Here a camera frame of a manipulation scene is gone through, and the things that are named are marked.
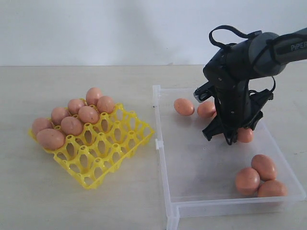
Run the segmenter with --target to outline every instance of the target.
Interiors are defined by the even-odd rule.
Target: brown egg
[[[174,108],[180,115],[191,116],[195,112],[193,103],[185,98],[178,98],[174,102]]]
[[[83,106],[78,112],[80,120],[84,123],[96,124],[99,120],[99,113],[92,107]]]
[[[71,99],[68,102],[68,110],[72,115],[78,114],[79,109],[83,106],[85,103],[81,99]]]
[[[114,111],[115,103],[109,96],[102,96],[97,102],[97,109],[100,113],[110,114]]]
[[[64,107],[56,107],[51,112],[51,120],[56,126],[59,126],[61,121],[67,116],[70,116],[70,114]]]
[[[98,99],[102,97],[102,92],[97,87],[90,88],[86,93],[86,103],[88,105],[97,105]]]
[[[52,123],[47,118],[40,117],[35,119],[32,123],[32,133],[34,136],[36,136],[39,131],[46,128],[53,128]]]
[[[68,116],[62,120],[61,129],[66,135],[71,134],[77,136],[82,133],[83,124],[79,119],[73,116]]]
[[[203,102],[201,103],[197,108],[197,114],[198,116],[202,118],[209,118],[214,116],[214,113],[216,112],[214,102]]]
[[[259,173],[260,179],[262,181],[270,181],[276,179],[276,165],[273,160],[266,155],[255,155],[251,160],[251,167]]]
[[[251,128],[239,128],[237,140],[242,143],[249,143],[254,139],[254,131]]]
[[[263,185],[258,190],[258,197],[286,196],[286,195],[288,195],[288,189],[286,185],[276,180],[264,182]]]
[[[36,139],[41,146],[48,150],[57,150],[65,144],[65,136],[60,131],[52,128],[40,131]]]
[[[253,195],[260,184],[260,176],[251,167],[244,168],[236,174],[236,189],[245,196]]]

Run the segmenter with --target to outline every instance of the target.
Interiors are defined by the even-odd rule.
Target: black robotic arm
[[[226,29],[246,40],[239,44],[222,44],[213,39],[213,31]],[[214,97],[217,116],[202,131],[211,140],[223,133],[229,145],[236,142],[238,128],[255,129],[263,117],[262,107],[273,99],[273,91],[248,89],[249,80],[275,76],[293,61],[307,59],[307,28],[292,34],[255,31],[244,34],[229,25],[222,25],[209,34],[211,43],[220,50],[203,68],[208,82],[194,92],[203,102]]]

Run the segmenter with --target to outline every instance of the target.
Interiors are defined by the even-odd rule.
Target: yellow plastic egg carton
[[[153,133],[150,125],[139,120],[134,111],[127,112],[117,103],[111,114],[101,113],[96,124],[85,123],[80,135],[67,135],[61,148],[44,150],[54,154],[53,159],[85,189],[94,189],[125,158],[132,157],[140,145],[147,144]],[[29,135],[36,141],[31,129]]]

